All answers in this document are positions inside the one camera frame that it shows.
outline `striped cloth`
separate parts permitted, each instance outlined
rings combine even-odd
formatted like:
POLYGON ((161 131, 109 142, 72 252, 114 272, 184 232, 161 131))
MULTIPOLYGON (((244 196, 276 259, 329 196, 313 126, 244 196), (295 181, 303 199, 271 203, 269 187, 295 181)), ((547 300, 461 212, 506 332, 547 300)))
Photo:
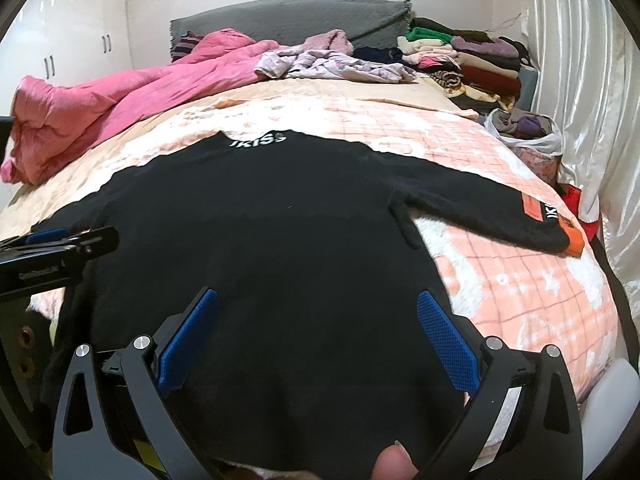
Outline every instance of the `striped cloth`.
POLYGON ((181 35, 180 41, 171 49, 171 62, 177 61, 184 56, 188 56, 194 47, 204 39, 204 36, 194 32, 186 32, 181 35))

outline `orange label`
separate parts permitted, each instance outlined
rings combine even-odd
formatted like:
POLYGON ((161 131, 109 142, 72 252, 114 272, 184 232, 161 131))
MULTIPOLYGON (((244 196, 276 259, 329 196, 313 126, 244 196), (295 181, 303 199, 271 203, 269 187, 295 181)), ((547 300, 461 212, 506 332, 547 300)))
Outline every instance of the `orange label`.
POLYGON ((525 214, 538 222, 542 222, 542 208, 540 207, 540 202, 538 200, 523 193, 522 206, 525 214))
POLYGON ((580 257, 582 250, 584 249, 584 238, 582 238, 582 232, 574 226, 574 223, 571 222, 571 220, 562 215, 558 216, 558 223, 569 238, 569 245, 564 252, 570 256, 580 257))

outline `sweatshirt sleeve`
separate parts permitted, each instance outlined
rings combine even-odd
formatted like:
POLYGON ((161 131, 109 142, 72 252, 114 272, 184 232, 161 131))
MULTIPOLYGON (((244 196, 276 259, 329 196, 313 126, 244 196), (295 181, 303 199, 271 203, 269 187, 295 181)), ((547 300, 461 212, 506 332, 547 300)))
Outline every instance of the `sweatshirt sleeve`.
POLYGON ((393 153, 375 153, 396 200, 480 235, 547 253, 580 256, 579 228, 558 210, 475 173, 393 153))

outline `pink comforter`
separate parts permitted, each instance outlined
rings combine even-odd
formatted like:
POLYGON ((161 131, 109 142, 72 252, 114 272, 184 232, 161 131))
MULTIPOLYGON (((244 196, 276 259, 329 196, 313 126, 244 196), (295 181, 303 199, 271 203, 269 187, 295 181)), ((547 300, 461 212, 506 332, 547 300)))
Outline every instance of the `pink comforter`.
POLYGON ((27 76, 15 92, 15 146, 2 164, 2 180, 40 184, 138 121, 257 82, 261 76, 254 72, 255 65, 263 53, 278 47, 276 41, 256 43, 226 28, 208 34, 191 54, 168 66, 130 70, 69 88, 27 76))

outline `lavender clothing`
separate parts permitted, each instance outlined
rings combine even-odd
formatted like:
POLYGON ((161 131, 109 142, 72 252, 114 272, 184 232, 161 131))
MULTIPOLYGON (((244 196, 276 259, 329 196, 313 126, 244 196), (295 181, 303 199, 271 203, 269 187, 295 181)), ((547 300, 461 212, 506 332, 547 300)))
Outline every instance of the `lavender clothing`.
POLYGON ((546 133, 543 131, 540 121, 537 117, 524 116, 518 121, 517 133, 522 134, 525 139, 537 139, 544 137, 546 133))
POLYGON ((451 40, 451 46, 456 50, 470 50, 478 54, 489 54, 491 56, 520 56, 517 48, 500 38, 495 38, 493 43, 470 43, 460 38, 460 36, 454 36, 451 40))
POLYGON ((334 50, 305 50, 301 46, 267 52, 255 71, 270 79, 345 79, 392 84, 416 79, 416 71, 400 63, 372 63, 334 50))

